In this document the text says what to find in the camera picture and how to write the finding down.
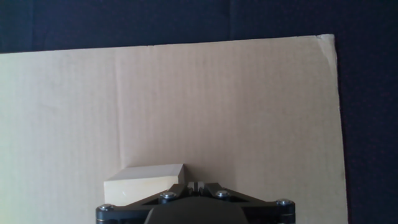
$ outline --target beige block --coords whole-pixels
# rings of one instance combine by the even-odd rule
[[[182,183],[183,164],[125,168],[104,182],[105,203],[129,205]]]

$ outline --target corrugated cardboard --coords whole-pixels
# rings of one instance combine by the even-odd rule
[[[0,220],[90,223],[103,181],[187,180],[347,223],[332,35],[0,55]]]

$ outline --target bolt head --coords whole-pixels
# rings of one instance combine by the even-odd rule
[[[227,197],[229,196],[229,192],[226,190],[219,190],[216,192],[216,196],[219,198]]]
[[[160,196],[162,196],[164,199],[171,199],[175,198],[177,194],[175,194],[174,192],[164,192]]]
[[[103,204],[101,206],[98,207],[100,210],[102,211],[108,211],[108,210],[112,210],[113,209],[113,205],[111,204]]]
[[[293,204],[293,201],[286,199],[286,198],[282,198],[282,199],[276,200],[276,204],[281,205],[281,206],[291,205],[291,204]]]

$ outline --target metal screw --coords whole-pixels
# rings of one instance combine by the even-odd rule
[[[177,194],[175,194],[174,192],[164,192],[160,196],[162,196],[164,199],[171,199],[175,198]]]
[[[286,198],[276,200],[276,204],[281,205],[281,206],[290,205],[292,203],[293,203],[293,201],[286,199]]]
[[[98,207],[100,210],[102,211],[108,211],[108,210],[112,210],[113,209],[113,205],[111,204],[103,204],[101,206]]]
[[[219,190],[216,192],[216,196],[220,197],[220,198],[227,197],[227,196],[229,196],[229,192],[226,190]]]

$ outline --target dark background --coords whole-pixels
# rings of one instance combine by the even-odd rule
[[[0,0],[0,53],[317,34],[336,37],[349,222],[398,223],[398,1]]]

